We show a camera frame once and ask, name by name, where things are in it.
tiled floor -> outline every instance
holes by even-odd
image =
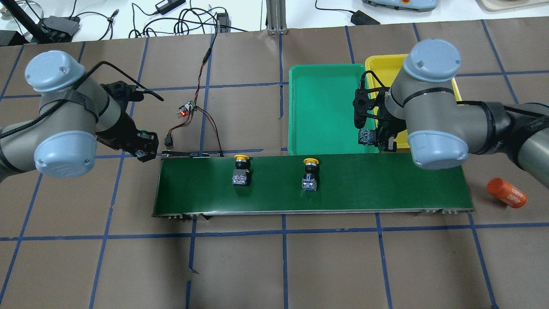
[[[288,70],[406,53],[417,40],[453,41],[465,100],[545,101],[549,19],[291,29],[223,34],[204,70],[199,104],[225,150],[287,155]],[[192,99],[210,35],[0,48],[0,126],[37,114],[26,63],[62,49],[87,68],[108,60],[158,90],[128,113],[161,139]],[[99,82],[120,80],[105,69]],[[202,117],[174,132],[175,150],[214,151]],[[549,191],[504,155],[463,169],[475,211],[151,218],[160,161],[105,147],[76,179],[38,172],[0,184],[1,308],[547,308]],[[502,206],[502,177],[529,197]],[[184,191],[192,175],[181,175]]]

dark green conveyor belt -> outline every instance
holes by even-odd
[[[473,209],[461,167],[422,170],[409,153],[318,155],[315,192],[301,188],[306,157],[251,158],[248,187],[232,185],[233,158],[163,159],[153,216]]]

green board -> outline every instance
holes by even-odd
[[[461,167],[422,170],[409,153],[314,157],[318,191],[301,188],[306,156],[251,158],[248,187],[232,185],[233,158],[164,159],[153,216],[473,209]]]
[[[290,69],[288,152],[290,155],[378,153],[358,144],[352,100],[362,64],[307,64]],[[375,129],[373,119],[366,129]]]

red cylinder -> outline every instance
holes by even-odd
[[[486,189],[490,194],[513,208],[522,207],[528,200],[528,197],[524,192],[501,178],[490,180]]]

yellow plastic bin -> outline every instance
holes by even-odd
[[[371,56],[364,62],[366,70],[374,71],[381,80],[381,82],[389,87],[393,84],[393,81],[396,78],[396,75],[399,73],[400,68],[408,54],[400,55],[382,55],[382,56]],[[368,83],[368,88],[380,87],[381,85],[372,77],[371,74],[367,75],[366,82]],[[456,100],[461,101],[460,91],[457,88],[456,79],[452,79],[453,92],[456,95]],[[395,139],[398,148],[410,148],[408,145],[408,131],[399,133]]]

